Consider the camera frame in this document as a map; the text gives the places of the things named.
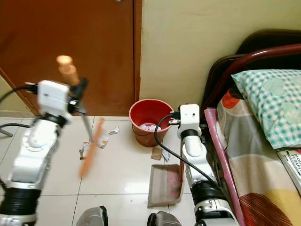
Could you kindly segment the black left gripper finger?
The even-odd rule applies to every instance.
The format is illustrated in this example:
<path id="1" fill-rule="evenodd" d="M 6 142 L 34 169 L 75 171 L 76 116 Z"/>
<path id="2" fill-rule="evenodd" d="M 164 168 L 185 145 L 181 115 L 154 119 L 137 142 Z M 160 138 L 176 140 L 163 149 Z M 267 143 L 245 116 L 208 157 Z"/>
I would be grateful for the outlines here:
<path id="1" fill-rule="evenodd" d="M 93 137 L 93 133 L 92 133 L 92 127 L 90 124 L 90 120 L 86 114 L 86 112 L 79 112 L 80 116 L 82 117 L 82 120 L 84 122 L 84 126 L 86 128 L 86 132 L 88 134 L 89 137 L 89 142 L 92 143 L 94 142 L 94 137 Z"/>

